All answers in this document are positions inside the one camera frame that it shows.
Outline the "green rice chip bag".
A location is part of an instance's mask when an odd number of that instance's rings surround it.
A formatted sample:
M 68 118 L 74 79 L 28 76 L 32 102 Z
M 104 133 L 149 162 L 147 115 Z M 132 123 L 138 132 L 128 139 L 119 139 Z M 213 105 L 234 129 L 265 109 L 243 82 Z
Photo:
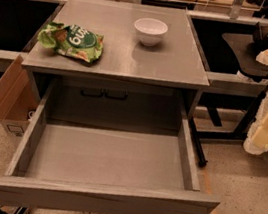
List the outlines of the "green rice chip bag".
M 103 38 L 79 25 L 51 22 L 40 30 L 37 40 L 46 49 L 90 64 L 101 57 Z

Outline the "grey drawer cabinet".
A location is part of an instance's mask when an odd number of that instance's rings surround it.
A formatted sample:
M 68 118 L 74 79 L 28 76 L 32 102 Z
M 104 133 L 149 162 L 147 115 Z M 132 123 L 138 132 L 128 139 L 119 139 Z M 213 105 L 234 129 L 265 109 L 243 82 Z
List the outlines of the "grey drawer cabinet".
M 163 21 L 156 46 L 136 38 L 134 22 Z M 68 0 L 58 22 L 103 35 L 102 56 L 85 63 L 37 44 L 23 65 L 31 77 L 52 82 L 37 116 L 110 130 L 183 135 L 200 91 L 209 83 L 183 10 L 107 0 Z

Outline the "open grey top drawer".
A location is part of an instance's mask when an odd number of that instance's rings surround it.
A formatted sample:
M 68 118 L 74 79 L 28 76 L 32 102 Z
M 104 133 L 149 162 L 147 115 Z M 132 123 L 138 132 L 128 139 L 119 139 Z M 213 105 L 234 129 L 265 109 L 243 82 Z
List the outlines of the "open grey top drawer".
M 87 97 L 53 80 L 0 176 L 0 204 L 110 214 L 209 214 L 180 99 Z

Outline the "black side table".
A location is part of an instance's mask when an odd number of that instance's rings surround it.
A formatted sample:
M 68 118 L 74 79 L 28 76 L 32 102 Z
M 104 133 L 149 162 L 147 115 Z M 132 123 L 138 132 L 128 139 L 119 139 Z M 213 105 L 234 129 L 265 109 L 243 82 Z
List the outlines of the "black side table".
M 232 49 L 236 59 L 239 64 L 239 73 L 246 76 L 248 79 L 253 79 L 256 84 L 260 81 L 268 81 L 268 66 L 263 67 L 260 62 L 256 61 L 256 56 L 259 55 L 260 49 L 257 44 L 253 42 L 251 35 L 245 34 L 233 34 L 224 33 L 222 38 L 226 44 Z M 245 114 L 240 120 L 235 130 L 228 131 L 197 131 L 196 125 L 193 119 L 189 121 L 190 128 L 193 132 L 193 141 L 196 145 L 196 151 L 198 155 L 198 165 L 204 167 L 207 165 L 207 159 L 205 158 L 202 145 L 200 143 L 201 139 L 211 139 L 211 140 L 245 140 L 247 138 L 247 128 L 255 120 L 255 114 L 261 105 L 261 101 L 266 97 L 268 91 L 268 84 L 264 88 L 260 89 L 260 93 L 255 97 L 247 97 L 226 94 L 226 93 L 209 93 L 206 92 L 202 94 L 199 104 L 205 106 L 209 113 L 209 117 L 212 120 L 214 126 L 221 127 L 221 120 L 218 114 L 218 109 L 245 109 Z

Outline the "white ceramic bowl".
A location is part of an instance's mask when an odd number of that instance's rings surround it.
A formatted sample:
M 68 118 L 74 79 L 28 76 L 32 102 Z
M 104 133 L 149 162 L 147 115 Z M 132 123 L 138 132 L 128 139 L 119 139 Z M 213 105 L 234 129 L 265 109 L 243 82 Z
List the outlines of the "white ceramic bowl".
M 166 35 L 168 26 L 160 20 L 151 18 L 141 18 L 134 22 L 136 38 L 142 45 L 156 46 Z

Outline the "brown cardboard box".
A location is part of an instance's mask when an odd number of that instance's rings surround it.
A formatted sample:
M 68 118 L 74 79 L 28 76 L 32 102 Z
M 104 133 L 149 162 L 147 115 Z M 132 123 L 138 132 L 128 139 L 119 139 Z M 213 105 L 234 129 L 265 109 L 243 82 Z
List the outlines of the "brown cardboard box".
M 8 134 L 20 137 L 29 125 L 30 113 L 39 103 L 22 62 L 19 55 L 0 78 L 0 123 Z

